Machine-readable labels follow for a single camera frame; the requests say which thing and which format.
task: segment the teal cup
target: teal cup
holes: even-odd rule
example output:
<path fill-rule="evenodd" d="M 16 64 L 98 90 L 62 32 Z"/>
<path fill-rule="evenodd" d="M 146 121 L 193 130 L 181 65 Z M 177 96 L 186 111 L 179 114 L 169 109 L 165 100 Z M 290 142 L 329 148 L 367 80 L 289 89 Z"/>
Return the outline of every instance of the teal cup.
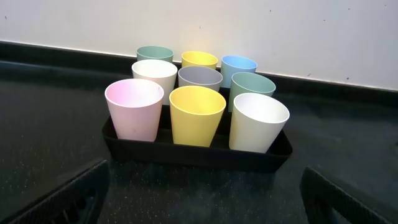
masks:
<path fill-rule="evenodd" d="M 234 99 L 242 93 L 260 93 L 272 96 L 276 86 L 266 77 L 250 72 L 238 72 L 231 78 L 231 91 L 229 93 L 228 112 L 234 108 Z"/>
<path fill-rule="evenodd" d="M 223 75 L 221 87 L 231 88 L 233 74 L 238 72 L 255 72 L 256 68 L 257 63 L 251 59 L 238 55 L 224 56 L 221 61 L 221 74 Z"/>
<path fill-rule="evenodd" d="M 172 63 L 173 56 L 173 51 L 165 47 L 146 46 L 137 49 L 137 61 L 157 59 Z"/>

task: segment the tray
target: tray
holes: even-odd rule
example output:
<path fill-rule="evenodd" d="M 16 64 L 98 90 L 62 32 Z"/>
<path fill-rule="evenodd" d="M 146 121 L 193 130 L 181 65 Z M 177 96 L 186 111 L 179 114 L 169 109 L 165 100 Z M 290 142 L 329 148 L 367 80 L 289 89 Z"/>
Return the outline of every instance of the tray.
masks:
<path fill-rule="evenodd" d="M 118 139 L 111 117 L 102 133 L 112 158 L 166 164 L 183 164 L 251 172 L 275 172 L 291 155 L 292 146 L 283 130 L 263 153 L 230 150 L 229 129 L 232 113 L 224 112 L 210 148 L 173 144 L 170 106 L 163 105 L 155 142 Z"/>

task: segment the plastic cup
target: plastic cup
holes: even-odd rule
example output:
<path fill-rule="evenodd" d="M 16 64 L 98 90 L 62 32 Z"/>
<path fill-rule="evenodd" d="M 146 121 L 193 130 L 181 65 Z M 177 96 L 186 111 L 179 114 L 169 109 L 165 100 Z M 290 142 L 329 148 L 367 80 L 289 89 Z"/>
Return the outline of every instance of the plastic cup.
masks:
<path fill-rule="evenodd" d="M 229 148 L 265 153 L 290 114 L 279 101 L 258 93 L 243 93 L 234 100 Z"/>
<path fill-rule="evenodd" d="M 224 56 L 221 61 L 223 81 L 221 87 L 231 88 L 232 75 L 238 72 L 255 72 L 257 63 L 249 58 L 238 55 Z"/>
<path fill-rule="evenodd" d="M 232 76 L 231 91 L 229 92 L 228 112 L 234 108 L 234 99 L 242 93 L 260 93 L 272 96 L 276 90 L 275 84 L 266 77 L 249 72 L 239 72 Z"/>
<path fill-rule="evenodd" d="M 225 109 L 218 92 L 202 86 L 184 86 L 170 94 L 173 142 L 209 147 Z"/>
<path fill-rule="evenodd" d="M 157 59 L 172 63 L 173 56 L 173 51 L 165 47 L 146 46 L 137 49 L 137 61 Z"/>
<path fill-rule="evenodd" d="M 182 67 L 202 66 L 216 69 L 218 59 L 216 56 L 205 52 L 185 52 L 182 54 Z"/>
<path fill-rule="evenodd" d="M 163 90 L 163 105 L 170 105 L 169 95 L 174 89 L 177 67 L 163 60 L 141 60 L 132 65 L 132 75 L 134 78 L 143 78 L 159 84 Z"/>
<path fill-rule="evenodd" d="M 221 73 L 207 67 L 188 66 L 178 71 L 179 87 L 196 85 L 218 91 L 221 81 L 223 81 Z"/>
<path fill-rule="evenodd" d="M 105 98 L 119 139 L 155 141 L 163 88 L 152 81 L 127 79 L 110 84 Z"/>

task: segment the blue cup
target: blue cup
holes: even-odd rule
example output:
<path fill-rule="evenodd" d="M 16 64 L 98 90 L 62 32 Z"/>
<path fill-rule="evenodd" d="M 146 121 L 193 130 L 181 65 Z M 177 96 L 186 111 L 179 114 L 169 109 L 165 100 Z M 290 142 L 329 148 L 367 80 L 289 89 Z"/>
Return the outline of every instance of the blue cup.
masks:
<path fill-rule="evenodd" d="M 233 74 L 238 72 L 254 73 L 256 68 L 257 63 L 251 59 L 238 55 L 224 56 L 221 61 L 221 74 L 223 75 L 221 87 L 231 88 L 231 78 Z"/>

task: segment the speckled black surface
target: speckled black surface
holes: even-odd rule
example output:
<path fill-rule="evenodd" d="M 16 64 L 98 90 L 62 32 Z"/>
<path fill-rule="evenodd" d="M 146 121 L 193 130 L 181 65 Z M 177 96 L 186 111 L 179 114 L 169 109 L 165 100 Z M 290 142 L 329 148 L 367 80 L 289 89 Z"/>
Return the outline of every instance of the speckled black surface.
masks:
<path fill-rule="evenodd" d="M 101 156 L 110 160 L 111 187 L 98 223 L 307 223 L 299 191 L 307 165 L 398 208 L 397 109 L 276 93 L 290 110 L 284 130 L 294 151 L 274 175 L 122 165 L 101 135 L 109 116 L 103 84 L 111 80 L 10 78 L 38 73 L 60 72 L 0 66 L 1 202 Z"/>

